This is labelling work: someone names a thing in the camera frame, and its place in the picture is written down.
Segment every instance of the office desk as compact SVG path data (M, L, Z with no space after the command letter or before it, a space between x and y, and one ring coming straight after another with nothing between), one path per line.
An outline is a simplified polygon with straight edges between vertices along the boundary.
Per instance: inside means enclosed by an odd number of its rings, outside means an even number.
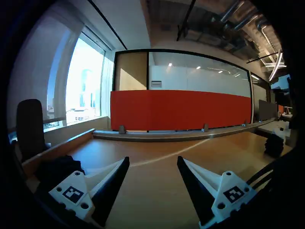
M247 181L274 159L266 138L241 132L188 142L120 142L88 139L69 151L86 174L125 156L130 167L114 202L107 229L198 228L198 216L177 167L177 156L215 173L235 172ZM284 146L282 154L291 148Z

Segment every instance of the wood panel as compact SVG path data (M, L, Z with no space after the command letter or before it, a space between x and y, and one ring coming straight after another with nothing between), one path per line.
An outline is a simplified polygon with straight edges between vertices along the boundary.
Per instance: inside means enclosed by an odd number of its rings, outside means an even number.
M117 57L115 89L146 90L147 53L121 53Z
M231 170L248 180L274 159L266 138L242 132L189 142L119 142L93 139L70 154L86 174L130 157L130 168L107 220L108 229L198 228L198 217L177 168L177 156L215 173ZM283 154L291 148L284 146Z
M59 145L51 147L50 149L37 154L36 156L22 163L22 167L26 176L31 177L42 161L52 160L59 156L66 155L68 152L77 148L79 145L92 139L92 132L94 130L95 129L91 129L82 134L79 134Z

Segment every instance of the black ceiling beam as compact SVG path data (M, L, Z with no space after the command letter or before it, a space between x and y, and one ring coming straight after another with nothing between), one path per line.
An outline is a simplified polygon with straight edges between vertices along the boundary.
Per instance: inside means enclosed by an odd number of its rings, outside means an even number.
M278 54L278 52L276 52L276 53L271 53L271 54L269 54L269 55L262 56L262 57L260 57L260 58L255 59L255 60L248 61L247 64L249 64L249 63L251 63L251 62L253 62L253 61L257 61L257 60L260 60L260 59L262 59L262 58L268 57L268 56L272 56L272 55L274 55L274 54Z
M177 41L179 41L179 39L180 39L180 37L181 37L181 33L182 33L182 31L184 30L184 28L185 28L185 26L186 26L186 24L187 24L187 22L188 22L189 15L191 14L191 11L192 11L192 9L193 9L193 7L194 7L195 2L196 2L196 0L192 0L191 4L189 5L188 11L187 11L187 13L186 13L186 15L185 15L185 18L184 18L184 20L183 20L181 29L179 29L179 31L178 31Z
M100 9L95 5L95 3L92 0L88 0L88 2L94 7L94 9L98 12L98 14L102 17L102 19L106 22L106 24L109 26L109 28L112 30L112 32L114 33L114 35L118 38L118 40L121 42L122 46L124 46L124 48L127 50L127 47L125 46L125 44L123 43L123 41L121 40L121 38L119 37L119 35L116 33L116 31L114 30L114 28L110 25L109 21L107 20L107 18L103 15L103 13L100 11Z

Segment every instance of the gray partition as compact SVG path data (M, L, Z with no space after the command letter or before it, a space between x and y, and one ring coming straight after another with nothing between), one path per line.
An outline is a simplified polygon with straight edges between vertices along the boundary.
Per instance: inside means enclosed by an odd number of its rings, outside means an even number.
M278 116L278 105L275 103L266 102L259 100L259 120L267 120L270 118L277 118Z

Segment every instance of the black cloth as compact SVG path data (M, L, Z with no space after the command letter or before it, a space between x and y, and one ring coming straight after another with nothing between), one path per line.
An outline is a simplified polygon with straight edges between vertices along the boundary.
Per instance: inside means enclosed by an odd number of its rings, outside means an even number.
M284 140L272 134L265 143L265 153L271 157L277 158L281 155L284 149Z
M74 161L71 156L62 156L53 161L43 161L35 172L40 181L37 192L49 192L74 171L85 174L80 161Z

